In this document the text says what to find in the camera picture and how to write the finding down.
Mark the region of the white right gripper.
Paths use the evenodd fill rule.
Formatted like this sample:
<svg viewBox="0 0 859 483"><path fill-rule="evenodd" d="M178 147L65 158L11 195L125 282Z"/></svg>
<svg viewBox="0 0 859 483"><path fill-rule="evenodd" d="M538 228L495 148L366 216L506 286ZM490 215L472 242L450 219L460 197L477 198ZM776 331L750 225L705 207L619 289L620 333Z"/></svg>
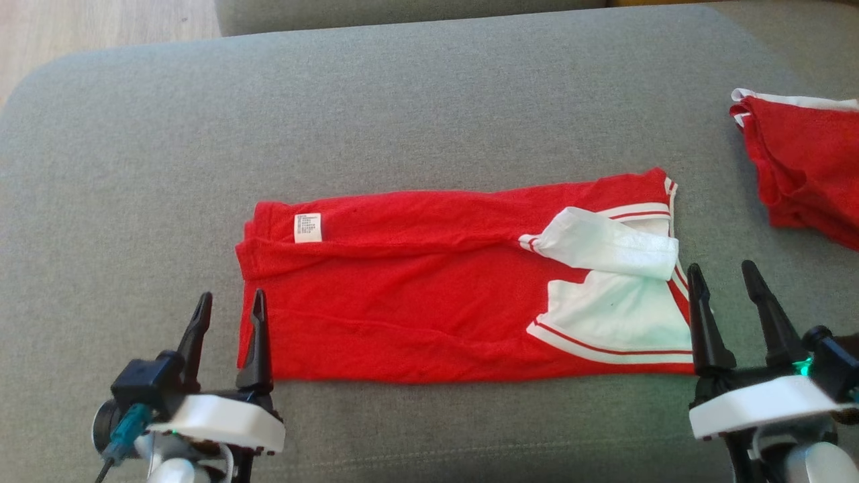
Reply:
<svg viewBox="0 0 859 483"><path fill-rule="evenodd" d="M808 351L760 269L751 260L741 267L758 310L766 366L806 362ZM736 358L724 345L699 264L688 267L687 282L695 374L733 370ZM734 482L851 482L853 459L834 442L835 413L851 409L853 404L835 402L809 377L794 375L712 398L690 409L689 421L697 440L718 437L726 444Z"/></svg>

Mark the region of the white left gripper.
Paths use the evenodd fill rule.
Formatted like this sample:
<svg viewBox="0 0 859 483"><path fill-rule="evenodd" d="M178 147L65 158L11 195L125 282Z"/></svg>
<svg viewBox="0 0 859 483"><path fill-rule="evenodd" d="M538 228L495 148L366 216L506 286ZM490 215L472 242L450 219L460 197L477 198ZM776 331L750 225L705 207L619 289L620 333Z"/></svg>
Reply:
<svg viewBox="0 0 859 483"><path fill-rule="evenodd" d="M211 327L213 295L199 297L177 352L185 392L200 392L197 381L203 339ZM242 392L268 395L273 390L266 294L255 291L250 311L252 332L236 377ZM254 459L276 455L285 446L285 426L258 405L210 394L185 397L165 423L146 429L148 482L248 482Z"/></svg>

